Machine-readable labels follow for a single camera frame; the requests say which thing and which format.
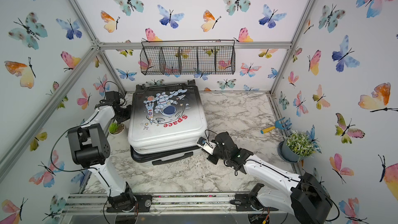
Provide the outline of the silver black space suitcase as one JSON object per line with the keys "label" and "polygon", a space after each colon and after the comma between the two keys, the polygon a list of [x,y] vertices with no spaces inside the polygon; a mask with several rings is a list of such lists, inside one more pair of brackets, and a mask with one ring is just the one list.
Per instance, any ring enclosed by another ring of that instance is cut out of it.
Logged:
{"label": "silver black space suitcase", "polygon": [[163,86],[137,85],[127,140],[132,159],[158,166],[201,153],[207,121],[194,80]]}

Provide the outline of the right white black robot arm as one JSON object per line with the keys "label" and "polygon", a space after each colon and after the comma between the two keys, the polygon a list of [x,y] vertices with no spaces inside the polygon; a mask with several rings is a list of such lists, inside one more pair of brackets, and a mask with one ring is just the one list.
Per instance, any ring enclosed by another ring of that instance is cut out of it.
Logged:
{"label": "right white black robot arm", "polygon": [[260,180],[249,193],[253,209],[273,207],[294,215],[302,224],[329,222],[328,215],[336,204],[314,175],[282,170],[252,151],[237,147],[228,132],[219,133],[212,141],[200,138],[197,145],[213,164],[222,160],[235,173],[242,172]]}

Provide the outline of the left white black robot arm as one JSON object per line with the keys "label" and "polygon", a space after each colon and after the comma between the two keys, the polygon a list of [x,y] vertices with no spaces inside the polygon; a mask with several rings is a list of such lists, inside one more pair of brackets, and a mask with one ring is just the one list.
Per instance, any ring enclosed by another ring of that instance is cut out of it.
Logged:
{"label": "left white black robot arm", "polygon": [[130,113],[122,107],[121,98],[117,91],[105,92],[89,120],[66,133],[73,162],[96,176],[114,211],[128,213],[138,210],[138,200],[110,161],[111,146],[106,136],[113,120],[120,123]]}

